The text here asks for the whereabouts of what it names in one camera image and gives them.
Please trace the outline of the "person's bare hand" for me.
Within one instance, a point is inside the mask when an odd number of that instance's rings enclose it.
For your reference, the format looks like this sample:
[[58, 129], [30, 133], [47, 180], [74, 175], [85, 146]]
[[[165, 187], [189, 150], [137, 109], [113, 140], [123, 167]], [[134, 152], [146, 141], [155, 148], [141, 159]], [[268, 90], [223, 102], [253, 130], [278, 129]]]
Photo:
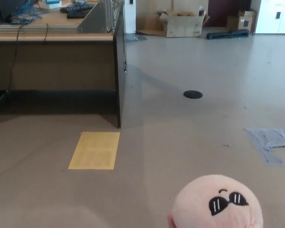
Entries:
[[169, 228], [177, 228], [176, 225], [175, 225], [175, 223], [174, 223], [172, 214], [169, 214], [169, 215], [167, 216], [167, 220], [168, 220]]

